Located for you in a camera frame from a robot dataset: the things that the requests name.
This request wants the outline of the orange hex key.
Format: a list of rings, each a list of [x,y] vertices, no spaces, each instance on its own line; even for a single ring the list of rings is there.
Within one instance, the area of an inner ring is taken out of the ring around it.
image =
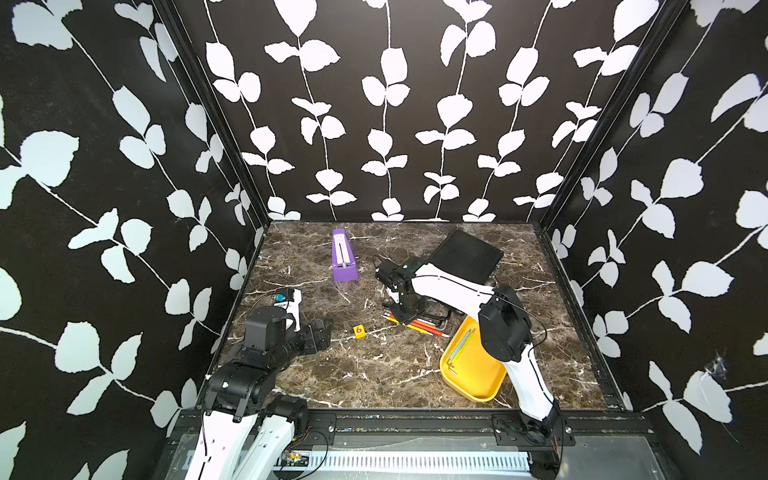
[[[435,325],[435,324],[433,324],[433,323],[431,323],[431,322],[429,322],[427,320],[423,320],[423,319],[416,318],[416,319],[414,319],[411,322],[411,324],[414,325],[417,328],[422,329],[422,330],[438,331],[438,332],[442,332],[443,331],[443,328],[440,328],[439,326],[437,326],[437,325]]]

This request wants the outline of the teal hex key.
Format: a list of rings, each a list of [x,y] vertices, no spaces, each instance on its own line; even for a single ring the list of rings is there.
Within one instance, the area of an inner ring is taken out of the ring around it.
[[[464,336],[461,338],[461,340],[460,340],[460,341],[459,341],[459,343],[458,343],[458,344],[455,346],[454,350],[452,351],[452,353],[451,353],[451,354],[450,354],[450,356],[449,356],[449,363],[450,363],[450,364],[452,364],[452,363],[454,362],[455,358],[456,358],[456,357],[457,357],[457,356],[458,356],[458,355],[459,355],[459,354],[462,352],[462,350],[464,349],[464,347],[467,345],[467,343],[469,342],[469,340],[472,338],[472,336],[473,336],[474,332],[475,332],[475,329],[474,329],[474,328],[472,328],[472,329],[468,329],[468,330],[465,332]]]

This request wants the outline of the small silver hex key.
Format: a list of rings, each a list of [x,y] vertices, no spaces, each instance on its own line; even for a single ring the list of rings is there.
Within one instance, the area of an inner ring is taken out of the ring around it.
[[[457,365],[455,362],[449,362],[449,363],[448,363],[448,367],[449,367],[449,371],[450,371],[452,374],[456,375],[456,376],[460,375],[460,374],[461,374],[461,372],[462,372],[462,369],[461,369],[461,367],[460,367],[460,366],[458,366],[458,365]]]

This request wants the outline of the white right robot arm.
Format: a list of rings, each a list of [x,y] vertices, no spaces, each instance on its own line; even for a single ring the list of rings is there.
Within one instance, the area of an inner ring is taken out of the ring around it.
[[[538,367],[531,320],[514,289],[481,285],[417,257],[402,265],[383,260],[375,267],[375,277],[392,299],[387,308],[403,325],[422,315],[427,300],[474,319],[484,351],[503,364],[515,388],[520,430],[533,445],[552,441],[560,409]]]

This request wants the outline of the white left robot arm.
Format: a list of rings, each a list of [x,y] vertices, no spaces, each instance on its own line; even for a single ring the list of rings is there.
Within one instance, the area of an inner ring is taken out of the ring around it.
[[[238,355],[214,372],[187,479],[266,479],[296,435],[307,430],[307,401],[266,398],[278,374],[298,356],[330,347],[333,324],[300,324],[280,306],[259,307],[245,320]]]

